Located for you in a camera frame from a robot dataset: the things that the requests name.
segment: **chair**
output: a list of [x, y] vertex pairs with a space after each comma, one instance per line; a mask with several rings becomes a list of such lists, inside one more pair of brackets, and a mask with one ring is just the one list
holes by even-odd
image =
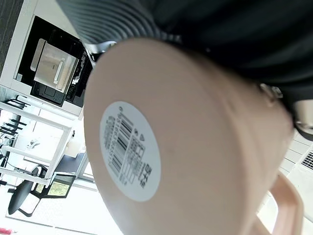
[[[38, 175], [40, 178], [44, 178], [46, 172], [47, 168], [44, 165], [38, 165], [32, 170], [32, 173], [34, 175]], [[76, 178], [75, 175], [56, 174], [55, 177], [53, 178], [53, 181], [47, 188], [45, 188], [44, 185], [38, 183], [33, 188], [34, 182], [24, 180], [16, 187], [16, 189], [11, 188], [8, 190], [9, 193], [13, 193], [8, 208], [9, 215], [15, 213], [16, 211], [19, 211], [25, 216], [31, 217], [35, 209], [39, 205], [41, 199], [66, 198], [71, 186], [73, 185], [75, 178]], [[31, 213], [25, 212], [20, 208], [29, 194], [32, 194], [39, 198], [38, 203], [35, 205]]]

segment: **dark gray fabric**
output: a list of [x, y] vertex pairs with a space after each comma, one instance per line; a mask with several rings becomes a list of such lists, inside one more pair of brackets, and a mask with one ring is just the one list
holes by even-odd
[[179, 42], [243, 77], [281, 88], [290, 110], [297, 100], [313, 99], [312, 0], [57, 1], [85, 43]]
[[22, 4], [23, 0], [0, 0], [0, 74]]

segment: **label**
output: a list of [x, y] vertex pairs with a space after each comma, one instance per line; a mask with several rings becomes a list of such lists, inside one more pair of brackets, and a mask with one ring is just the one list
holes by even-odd
[[161, 160], [144, 115], [123, 101], [109, 105], [100, 123], [100, 146], [116, 186], [135, 201], [151, 199], [160, 183]]

